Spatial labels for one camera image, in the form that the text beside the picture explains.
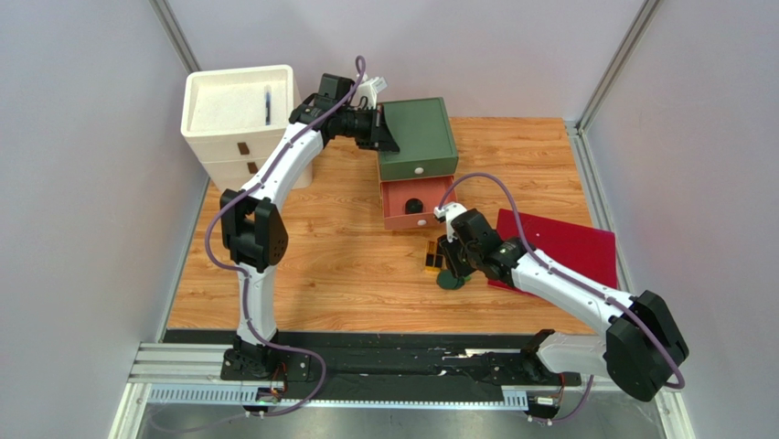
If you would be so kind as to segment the dark green round compact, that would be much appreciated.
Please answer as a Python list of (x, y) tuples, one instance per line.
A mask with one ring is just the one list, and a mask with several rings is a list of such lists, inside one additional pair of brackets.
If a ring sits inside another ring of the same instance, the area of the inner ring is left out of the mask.
[(448, 291), (458, 290), (463, 287), (454, 285), (453, 273), (448, 270), (438, 272), (436, 276), (436, 284), (441, 289)]

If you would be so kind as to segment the green three-drawer organizer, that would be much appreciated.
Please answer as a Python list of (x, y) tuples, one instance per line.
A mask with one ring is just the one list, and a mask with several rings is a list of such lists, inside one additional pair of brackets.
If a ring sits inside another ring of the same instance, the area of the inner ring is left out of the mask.
[(442, 97), (384, 102), (383, 112), (400, 151), (379, 154), (382, 181), (455, 173), (459, 155)]

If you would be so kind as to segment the pink drawer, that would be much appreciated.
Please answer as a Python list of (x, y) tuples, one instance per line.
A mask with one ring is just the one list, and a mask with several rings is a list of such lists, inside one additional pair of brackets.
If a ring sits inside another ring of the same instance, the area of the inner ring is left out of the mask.
[(440, 224), (433, 215), (454, 176), (382, 181), (379, 185), (384, 228), (409, 230)]

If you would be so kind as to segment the black round jar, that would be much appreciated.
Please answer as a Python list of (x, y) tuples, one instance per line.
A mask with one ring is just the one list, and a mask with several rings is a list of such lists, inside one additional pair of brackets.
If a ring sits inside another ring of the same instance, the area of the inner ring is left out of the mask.
[(424, 212), (424, 203), (419, 198), (409, 198), (404, 205), (406, 215), (419, 214)]

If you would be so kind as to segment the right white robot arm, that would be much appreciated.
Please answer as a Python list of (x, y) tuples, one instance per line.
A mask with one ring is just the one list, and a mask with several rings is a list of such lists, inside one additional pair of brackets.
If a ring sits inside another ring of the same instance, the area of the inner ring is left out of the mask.
[(689, 349), (660, 295), (614, 289), (519, 237), (504, 240), (477, 209), (452, 202), (433, 215), (446, 227), (438, 242), (455, 277), (480, 272), (552, 303), (593, 330), (591, 336), (539, 335), (531, 351), (547, 370), (606, 377), (641, 402), (652, 401), (665, 387), (682, 388), (679, 367)]

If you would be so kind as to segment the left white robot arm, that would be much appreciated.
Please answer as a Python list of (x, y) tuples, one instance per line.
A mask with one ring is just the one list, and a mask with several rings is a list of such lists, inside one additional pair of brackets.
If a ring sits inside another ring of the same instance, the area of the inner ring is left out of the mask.
[(282, 368), (273, 297), (276, 267), (289, 235), (282, 219), (285, 200), (304, 170), (337, 136), (360, 149), (399, 152), (377, 102), (382, 77), (351, 80), (322, 76), (319, 89), (289, 116), (281, 142), (241, 190), (220, 199), (223, 245), (241, 282), (240, 325), (224, 354), (223, 380), (268, 380)]

